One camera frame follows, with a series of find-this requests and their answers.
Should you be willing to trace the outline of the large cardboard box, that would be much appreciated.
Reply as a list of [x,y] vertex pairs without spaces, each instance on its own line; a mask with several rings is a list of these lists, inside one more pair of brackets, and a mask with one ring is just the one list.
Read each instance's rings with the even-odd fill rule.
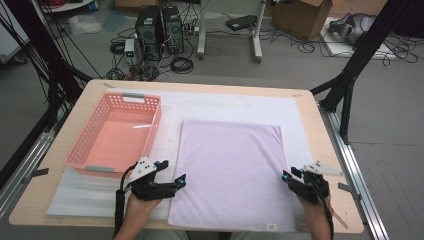
[[332,0],[280,0],[274,6],[271,25],[311,41],[320,35],[332,7]]

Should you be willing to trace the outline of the person's right hand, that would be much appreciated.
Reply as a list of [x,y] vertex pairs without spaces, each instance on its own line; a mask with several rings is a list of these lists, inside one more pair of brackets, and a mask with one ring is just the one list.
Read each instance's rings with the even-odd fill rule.
[[314,222],[318,219],[326,220],[326,211],[323,206],[312,203],[300,196],[297,197],[304,209],[304,216],[307,222]]

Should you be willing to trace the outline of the white gridded mat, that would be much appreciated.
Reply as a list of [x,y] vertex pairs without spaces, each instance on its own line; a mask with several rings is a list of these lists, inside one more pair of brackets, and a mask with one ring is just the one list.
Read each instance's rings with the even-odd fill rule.
[[[186,120],[278,126],[282,132],[286,161],[286,169],[283,171],[291,167],[303,167],[313,161],[299,108],[292,98],[130,89],[115,89],[107,92],[157,95],[161,98],[159,128],[152,151],[149,156],[146,156],[153,162],[169,161],[168,168],[157,175],[160,182],[171,182],[183,175],[176,175],[175,171],[182,126]],[[58,189],[48,207],[48,215],[113,216],[115,191],[121,177],[86,175],[66,166]],[[172,199],[163,201],[154,210],[153,218],[168,222]]]

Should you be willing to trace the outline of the person's left hand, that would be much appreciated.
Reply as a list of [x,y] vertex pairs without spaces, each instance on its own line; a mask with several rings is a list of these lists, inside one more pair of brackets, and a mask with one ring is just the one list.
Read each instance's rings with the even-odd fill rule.
[[141,229],[149,220],[153,210],[161,202],[161,199],[151,201],[140,200],[131,194],[127,202],[124,225],[134,229]]

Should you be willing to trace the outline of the grey metal bracket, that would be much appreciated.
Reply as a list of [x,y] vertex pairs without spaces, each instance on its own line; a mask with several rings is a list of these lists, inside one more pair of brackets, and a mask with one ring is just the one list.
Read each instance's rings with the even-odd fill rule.
[[22,184],[28,184],[30,183],[30,181],[38,176],[43,176],[43,175],[47,175],[49,173],[49,168],[43,168],[43,169],[38,169],[38,170],[34,170],[31,173],[29,173],[28,176],[23,177],[21,180]]
[[338,188],[343,190],[343,191],[350,193],[354,200],[360,200],[361,199],[361,195],[353,187],[351,187],[347,184],[339,182]]

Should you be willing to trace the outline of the pink plastic basket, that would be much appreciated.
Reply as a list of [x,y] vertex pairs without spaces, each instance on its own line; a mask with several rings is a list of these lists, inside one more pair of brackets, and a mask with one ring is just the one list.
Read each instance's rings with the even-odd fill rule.
[[81,174],[122,176],[149,156],[161,119],[161,98],[124,92],[103,94],[73,144],[65,165]]

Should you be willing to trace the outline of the black computer tower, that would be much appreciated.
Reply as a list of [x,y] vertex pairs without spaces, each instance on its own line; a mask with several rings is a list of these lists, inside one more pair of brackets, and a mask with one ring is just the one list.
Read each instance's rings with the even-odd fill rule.
[[182,20],[177,6],[165,6],[162,9],[164,30],[168,52],[179,54],[184,52]]
[[160,8],[157,5],[143,5],[135,29],[143,58],[148,61],[159,60],[160,44],[164,40]]

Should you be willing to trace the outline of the white floor board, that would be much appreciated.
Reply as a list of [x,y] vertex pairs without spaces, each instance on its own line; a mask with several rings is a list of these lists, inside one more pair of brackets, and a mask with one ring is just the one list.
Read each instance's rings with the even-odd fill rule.
[[[328,17],[325,20],[324,26],[320,32],[320,42],[324,44],[331,56],[346,58],[351,57],[354,53],[353,47],[343,40],[337,33],[329,32],[329,23],[334,20],[334,17]],[[391,60],[395,59],[396,56],[385,44],[381,44],[379,49],[373,55],[373,59],[383,60],[384,58]]]

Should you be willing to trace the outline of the black frame strut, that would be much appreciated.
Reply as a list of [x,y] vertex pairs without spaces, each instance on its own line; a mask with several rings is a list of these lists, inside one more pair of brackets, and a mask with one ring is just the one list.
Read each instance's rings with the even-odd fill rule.
[[9,9],[35,47],[37,54],[26,46],[11,21],[7,21],[0,14],[0,24],[24,50],[39,79],[48,86],[46,95],[48,108],[44,118],[46,127],[50,129],[58,122],[58,111],[61,106],[64,103],[75,104],[82,94],[83,87],[78,80],[88,83],[92,77],[76,69],[60,53],[31,0],[0,0],[0,6]]
[[356,80],[389,33],[419,2],[420,0],[387,0],[343,70],[333,79],[311,90],[313,95],[328,90],[326,97],[319,102],[319,106],[328,112],[334,113],[339,103],[343,102],[339,134],[345,144],[350,144],[348,131]]

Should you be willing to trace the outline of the aluminium rail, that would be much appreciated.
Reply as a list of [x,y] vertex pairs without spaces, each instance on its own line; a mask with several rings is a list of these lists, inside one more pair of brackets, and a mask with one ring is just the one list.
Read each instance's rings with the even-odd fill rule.
[[360,195],[360,200],[354,200],[367,236],[371,240],[390,240],[382,219],[373,201],[371,192],[363,177],[354,150],[349,143],[345,143],[339,133],[341,120],[334,112],[319,107],[327,132],[333,140],[338,159],[345,174],[347,185],[353,187]]
[[29,184],[22,184],[22,178],[38,170],[67,117],[68,113],[60,110],[57,119],[50,123],[44,113],[0,171],[0,220],[5,218],[18,195]]

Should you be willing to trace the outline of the white round table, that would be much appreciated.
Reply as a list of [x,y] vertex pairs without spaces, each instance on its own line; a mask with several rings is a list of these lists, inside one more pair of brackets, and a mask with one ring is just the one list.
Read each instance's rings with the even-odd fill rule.
[[81,2],[71,3],[69,0],[67,0],[62,6],[59,6],[59,7],[40,5],[40,8],[44,13],[64,12],[64,11],[70,11],[80,7],[88,6],[92,1],[93,0],[82,0]]

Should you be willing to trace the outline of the thin wooden stick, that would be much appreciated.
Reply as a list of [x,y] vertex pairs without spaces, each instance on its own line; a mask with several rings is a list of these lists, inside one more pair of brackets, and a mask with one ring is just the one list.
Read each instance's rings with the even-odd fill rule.
[[345,228],[348,229],[348,224],[337,214],[335,210],[333,210],[333,217]]

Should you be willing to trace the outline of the small white power box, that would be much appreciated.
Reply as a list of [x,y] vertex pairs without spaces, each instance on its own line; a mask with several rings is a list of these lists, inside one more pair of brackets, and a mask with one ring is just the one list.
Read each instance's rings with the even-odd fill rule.
[[124,45],[124,54],[126,61],[129,65],[134,65],[136,63],[136,54],[135,54],[135,40],[126,39]]

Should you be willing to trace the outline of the black flat device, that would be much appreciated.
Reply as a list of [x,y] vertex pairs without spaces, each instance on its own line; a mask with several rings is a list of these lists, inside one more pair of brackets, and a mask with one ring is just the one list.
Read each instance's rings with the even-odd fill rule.
[[246,15],[226,21],[226,26],[233,31],[239,31],[249,28],[256,23],[257,17],[254,15]]

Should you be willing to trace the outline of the clear plastic bag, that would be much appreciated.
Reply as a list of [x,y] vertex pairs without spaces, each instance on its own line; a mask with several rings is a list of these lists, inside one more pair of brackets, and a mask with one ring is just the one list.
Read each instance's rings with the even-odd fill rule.
[[76,15],[68,19],[73,35],[94,34],[102,31],[102,24],[94,16]]

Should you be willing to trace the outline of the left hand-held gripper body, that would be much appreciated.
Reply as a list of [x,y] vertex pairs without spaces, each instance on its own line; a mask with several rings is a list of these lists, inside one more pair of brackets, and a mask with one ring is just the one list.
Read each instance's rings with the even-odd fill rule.
[[151,201],[174,197],[176,192],[166,187],[168,183],[156,183],[155,177],[158,172],[155,171],[155,162],[148,157],[143,156],[135,164],[135,167],[129,177],[131,192],[138,199]]

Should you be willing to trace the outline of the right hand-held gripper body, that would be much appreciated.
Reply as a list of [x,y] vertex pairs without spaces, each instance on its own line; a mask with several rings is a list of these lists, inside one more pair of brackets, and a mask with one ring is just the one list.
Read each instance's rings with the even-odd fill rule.
[[331,176],[343,176],[340,170],[324,164],[320,161],[316,161],[309,165],[305,165],[303,168],[304,174],[301,178],[296,177],[291,173],[293,177],[293,183],[287,184],[290,191],[296,195],[312,202],[317,203],[320,198],[325,198],[329,195],[329,183],[324,179],[324,175]]

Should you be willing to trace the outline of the lilac patterned towel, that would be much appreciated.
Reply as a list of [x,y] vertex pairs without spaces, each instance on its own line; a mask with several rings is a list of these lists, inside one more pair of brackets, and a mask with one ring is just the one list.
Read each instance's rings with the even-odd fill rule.
[[175,171],[186,176],[186,186],[171,201],[168,223],[293,232],[293,197],[281,180],[285,169],[278,126],[186,120]]

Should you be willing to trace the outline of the white cabinet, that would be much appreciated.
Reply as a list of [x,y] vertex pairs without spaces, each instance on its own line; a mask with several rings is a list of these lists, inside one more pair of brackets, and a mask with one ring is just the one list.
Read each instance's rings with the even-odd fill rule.
[[[29,38],[5,4],[0,4],[0,20],[11,25],[25,43]],[[0,23],[0,64],[6,64],[21,49],[16,40]]]

